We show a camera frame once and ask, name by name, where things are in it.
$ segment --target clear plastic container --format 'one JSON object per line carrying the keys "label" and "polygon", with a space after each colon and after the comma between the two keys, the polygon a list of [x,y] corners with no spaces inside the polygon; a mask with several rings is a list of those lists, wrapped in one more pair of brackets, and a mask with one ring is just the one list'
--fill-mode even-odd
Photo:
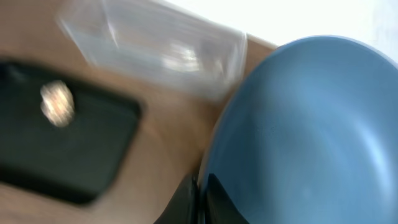
{"label": "clear plastic container", "polygon": [[77,0],[60,24],[87,61],[211,100],[243,75],[246,34],[150,0]]}

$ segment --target brown table surface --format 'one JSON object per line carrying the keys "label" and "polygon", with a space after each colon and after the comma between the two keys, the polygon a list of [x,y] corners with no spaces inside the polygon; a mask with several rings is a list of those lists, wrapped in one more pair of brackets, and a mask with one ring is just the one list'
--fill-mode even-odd
{"label": "brown table surface", "polygon": [[[62,3],[1,0],[0,55],[78,74],[140,98],[147,108],[116,180],[97,201],[77,207],[1,183],[0,223],[153,223],[183,176],[200,164],[223,106],[90,67],[55,23]],[[250,40],[245,73],[270,52]]]}

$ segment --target small beige object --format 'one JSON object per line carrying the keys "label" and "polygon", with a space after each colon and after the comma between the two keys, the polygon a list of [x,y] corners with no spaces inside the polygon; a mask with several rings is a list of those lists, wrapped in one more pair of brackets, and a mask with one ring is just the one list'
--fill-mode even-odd
{"label": "small beige object", "polygon": [[75,105],[73,96],[66,84],[62,81],[54,81],[44,85],[40,94],[43,102],[41,108],[43,114],[57,127],[67,126],[73,119]]}

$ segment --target plastic bin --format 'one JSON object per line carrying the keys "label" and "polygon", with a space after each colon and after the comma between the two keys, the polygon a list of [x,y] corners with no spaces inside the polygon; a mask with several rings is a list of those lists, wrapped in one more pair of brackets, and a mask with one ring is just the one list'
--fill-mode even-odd
{"label": "plastic bin", "polygon": [[90,63],[210,100],[243,75],[245,33],[166,2],[73,1],[59,22]]}

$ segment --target tray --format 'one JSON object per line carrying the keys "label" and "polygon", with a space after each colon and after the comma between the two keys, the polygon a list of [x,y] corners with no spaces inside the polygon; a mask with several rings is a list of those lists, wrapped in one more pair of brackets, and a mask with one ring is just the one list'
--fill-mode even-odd
{"label": "tray", "polygon": [[[64,128],[40,109],[40,88],[54,80],[75,102]],[[105,191],[141,117],[136,100],[15,60],[0,62],[0,102],[0,180],[74,203]]]}

